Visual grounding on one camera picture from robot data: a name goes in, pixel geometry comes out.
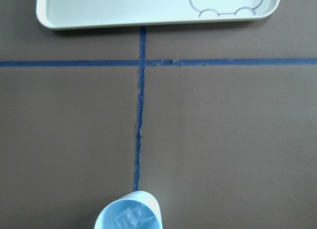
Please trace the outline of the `light blue cup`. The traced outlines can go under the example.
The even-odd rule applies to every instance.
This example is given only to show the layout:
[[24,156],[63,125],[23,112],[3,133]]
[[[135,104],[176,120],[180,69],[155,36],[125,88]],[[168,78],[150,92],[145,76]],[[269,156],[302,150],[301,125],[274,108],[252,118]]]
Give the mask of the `light blue cup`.
[[148,207],[156,216],[157,222],[150,229],[162,229],[162,217],[157,199],[145,191],[134,191],[108,204],[98,215],[94,228],[117,229],[115,218],[127,208],[139,205]]

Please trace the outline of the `cream bear tray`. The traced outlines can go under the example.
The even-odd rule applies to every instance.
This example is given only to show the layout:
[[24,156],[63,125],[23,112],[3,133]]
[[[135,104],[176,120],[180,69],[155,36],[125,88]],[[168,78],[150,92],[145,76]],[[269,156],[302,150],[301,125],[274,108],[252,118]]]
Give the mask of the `cream bear tray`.
[[280,0],[36,0],[36,16],[52,30],[254,21]]

